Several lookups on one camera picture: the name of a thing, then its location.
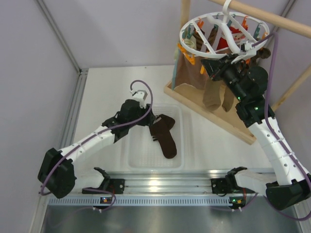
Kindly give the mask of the aluminium mounting rail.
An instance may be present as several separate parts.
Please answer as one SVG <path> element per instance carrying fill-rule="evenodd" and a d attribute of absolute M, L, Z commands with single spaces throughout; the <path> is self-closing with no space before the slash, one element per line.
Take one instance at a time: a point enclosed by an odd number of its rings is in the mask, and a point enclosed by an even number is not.
<path fill-rule="evenodd" d="M 50 197 L 50 206 L 243 206 L 254 192 L 225 189 L 225 171 L 178 173 L 111 173 L 116 182 L 106 193 L 84 194 L 74 191 L 58 199 Z"/>

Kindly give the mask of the red santa sock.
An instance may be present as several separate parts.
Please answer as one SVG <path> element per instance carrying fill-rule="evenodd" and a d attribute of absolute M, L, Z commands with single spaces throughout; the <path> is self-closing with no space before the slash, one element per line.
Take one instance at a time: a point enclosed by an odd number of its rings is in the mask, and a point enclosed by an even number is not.
<path fill-rule="evenodd" d="M 242 39 L 245 38 L 244 34 L 239 29 L 232 26 L 230 26 L 229 29 L 236 43 L 240 42 Z M 228 43 L 225 35 L 222 33 L 221 38 L 218 42 L 217 50 L 224 49 L 226 47 L 228 47 Z"/>

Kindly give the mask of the dark brown sock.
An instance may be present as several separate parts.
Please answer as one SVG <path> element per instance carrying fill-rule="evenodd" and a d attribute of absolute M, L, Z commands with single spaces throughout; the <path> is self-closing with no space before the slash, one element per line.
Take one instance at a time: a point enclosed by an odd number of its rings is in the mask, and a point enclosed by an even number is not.
<path fill-rule="evenodd" d="M 175 120 L 170 116 L 160 114 L 156 121 L 149 127 L 153 141 L 160 144 L 162 153 L 166 159 L 172 159 L 177 155 L 175 141 L 170 133 L 170 130 L 175 125 Z"/>

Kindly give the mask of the wooden drying rack frame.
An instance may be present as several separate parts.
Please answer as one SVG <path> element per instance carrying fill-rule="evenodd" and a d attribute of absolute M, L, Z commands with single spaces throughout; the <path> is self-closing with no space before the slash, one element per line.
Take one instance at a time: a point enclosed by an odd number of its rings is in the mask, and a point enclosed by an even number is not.
<path fill-rule="evenodd" d="M 231 0 L 228 4 L 224 0 L 217 0 L 216 4 L 226 5 L 228 10 L 232 10 L 239 17 L 248 17 L 262 23 L 265 29 L 264 38 L 271 34 L 267 23 L 273 24 L 275 31 L 282 28 L 307 38 L 311 36 L 310 26 L 288 19 L 286 16 L 279 16 L 238 0 Z M 172 80 L 164 87 L 164 93 L 252 145 L 256 140 L 255 136 L 242 124 L 233 110 L 233 104 L 237 103 L 237 99 L 226 93 L 224 83 L 220 81 L 213 83 L 207 79 L 207 73 L 198 66 L 195 59 L 199 55 L 203 55 L 203 52 L 196 52 L 194 57 L 185 54 L 177 57 Z"/>

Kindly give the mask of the white plastic basket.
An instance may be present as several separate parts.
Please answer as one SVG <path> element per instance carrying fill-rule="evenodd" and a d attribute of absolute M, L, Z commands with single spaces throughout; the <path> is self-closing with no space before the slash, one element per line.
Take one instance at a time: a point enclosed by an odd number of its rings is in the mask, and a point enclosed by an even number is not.
<path fill-rule="evenodd" d="M 141 172 L 179 171 L 185 163 L 182 110 L 174 104 L 154 104 L 152 111 L 156 116 L 163 114 L 175 120 L 168 139 L 173 141 L 169 142 L 169 146 L 176 147 L 176 156 L 166 158 L 164 147 L 161 146 L 164 141 L 157 141 L 157 137 L 151 135 L 148 127 L 135 126 L 130 129 L 125 139 L 124 156 L 127 167 Z"/>

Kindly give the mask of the tan hanging sock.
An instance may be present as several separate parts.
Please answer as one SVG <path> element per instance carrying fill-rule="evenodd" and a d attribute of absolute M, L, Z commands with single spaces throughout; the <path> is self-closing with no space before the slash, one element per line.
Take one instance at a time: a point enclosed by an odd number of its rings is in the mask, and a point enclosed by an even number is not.
<path fill-rule="evenodd" d="M 223 83 L 223 81 L 213 81 L 210 78 L 207 79 L 203 94 L 203 104 L 208 111 L 215 111 L 220 106 L 225 112 L 229 112 L 231 110 L 235 96 L 232 91 L 226 86 L 224 92 L 224 100 L 223 102 L 221 102 L 220 90 Z"/>

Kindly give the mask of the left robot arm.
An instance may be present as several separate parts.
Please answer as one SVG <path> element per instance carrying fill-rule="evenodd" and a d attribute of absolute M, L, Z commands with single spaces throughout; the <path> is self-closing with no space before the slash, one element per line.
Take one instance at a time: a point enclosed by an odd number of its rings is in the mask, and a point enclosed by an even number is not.
<path fill-rule="evenodd" d="M 89 174 L 78 176 L 74 166 L 128 135 L 132 127 L 151 126 L 156 119 L 152 106 L 149 103 L 142 107 L 137 100 L 126 100 L 113 117 L 104 121 L 90 135 L 60 150 L 49 149 L 37 176 L 42 183 L 40 195 L 53 194 L 61 199 L 73 189 L 106 192 L 110 187 L 110 177 L 102 168 L 95 167 Z"/>

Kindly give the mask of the orange clothes peg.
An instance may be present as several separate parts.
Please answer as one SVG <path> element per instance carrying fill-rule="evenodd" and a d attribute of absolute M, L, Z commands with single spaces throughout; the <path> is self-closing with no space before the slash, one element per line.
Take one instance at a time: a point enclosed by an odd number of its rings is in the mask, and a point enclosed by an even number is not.
<path fill-rule="evenodd" d="M 207 71 L 204 66 L 201 66 L 200 74 L 207 74 Z"/>

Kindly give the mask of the brown hanging cloth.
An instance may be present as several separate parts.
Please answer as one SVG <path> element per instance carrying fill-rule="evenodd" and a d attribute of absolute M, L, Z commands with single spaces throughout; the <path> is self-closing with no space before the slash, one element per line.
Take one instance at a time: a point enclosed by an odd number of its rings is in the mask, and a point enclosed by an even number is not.
<path fill-rule="evenodd" d="M 184 83 L 197 89 L 204 89 L 207 74 L 205 71 L 201 73 L 201 60 L 203 58 L 200 56 L 191 57 L 190 55 L 186 55 L 187 51 L 180 45 L 180 43 L 177 44 L 177 49 L 178 58 L 175 61 L 171 89 L 174 90 Z"/>

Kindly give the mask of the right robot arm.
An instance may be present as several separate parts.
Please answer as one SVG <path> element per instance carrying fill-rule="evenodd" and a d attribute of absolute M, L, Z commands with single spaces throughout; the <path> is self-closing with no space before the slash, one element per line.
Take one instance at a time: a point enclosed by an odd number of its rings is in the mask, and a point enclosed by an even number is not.
<path fill-rule="evenodd" d="M 283 137 L 275 113 L 264 94 L 268 73 L 259 66 L 245 70 L 242 62 L 234 63 L 236 55 L 219 60 L 202 59 L 209 78 L 222 81 L 238 100 L 235 108 L 240 120 L 255 136 L 271 163 L 276 181 L 254 173 L 245 167 L 230 170 L 226 185 L 231 192 L 246 188 L 267 198 L 277 210 L 284 210 L 311 196 L 311 174 L 297 160 Z"/>

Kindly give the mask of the white round clip hanger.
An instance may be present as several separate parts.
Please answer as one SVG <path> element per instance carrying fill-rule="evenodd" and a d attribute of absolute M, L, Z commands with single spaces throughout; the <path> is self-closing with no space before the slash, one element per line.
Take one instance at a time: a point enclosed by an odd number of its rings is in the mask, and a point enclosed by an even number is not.
<path fill-rule="evenodd" d="M 218 60 L 230 54 L 234 57 L 233 63 L 247 61 L 265 46 L 270 34 L 267 24 L 246 14 L 231 12 L 230 3 L 226 0 L 222 11 L 195 17 L 181 28 L 177 47 L 190 62 L 194 62 L 195 57 Z M 216 34 L 220 34 L 216 49 L 203 34 L 205 23 L 212 24 Z"/>

